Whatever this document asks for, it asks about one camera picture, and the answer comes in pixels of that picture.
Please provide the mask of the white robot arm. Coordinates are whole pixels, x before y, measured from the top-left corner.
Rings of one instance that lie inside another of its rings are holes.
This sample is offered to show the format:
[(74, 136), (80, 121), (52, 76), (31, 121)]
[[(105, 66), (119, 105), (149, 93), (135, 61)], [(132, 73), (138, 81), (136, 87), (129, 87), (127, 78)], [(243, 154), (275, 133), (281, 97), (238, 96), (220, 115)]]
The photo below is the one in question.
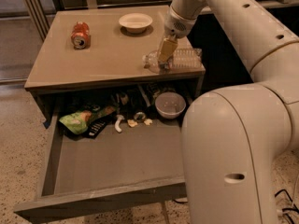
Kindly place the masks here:
[(198, 97), (182, 127), (192, 224), (279, 224), (272, 162), (299, 143), (299, 40), (255, 0), (173, 0), (166, 61), (210, 7), (252, 81)]

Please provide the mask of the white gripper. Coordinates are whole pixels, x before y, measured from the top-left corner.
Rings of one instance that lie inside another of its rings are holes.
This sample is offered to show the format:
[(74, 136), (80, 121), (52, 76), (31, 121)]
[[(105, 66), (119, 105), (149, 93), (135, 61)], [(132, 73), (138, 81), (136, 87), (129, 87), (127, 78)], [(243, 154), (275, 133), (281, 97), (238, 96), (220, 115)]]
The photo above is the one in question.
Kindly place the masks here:
[(173, 8), (169, 8), (164, 19), (164, 37), (157, 51), (159, 63), (166, 63), (178, 47), (178, 39), (187, 36), (195, 20), (188, 20), (180, 17)]

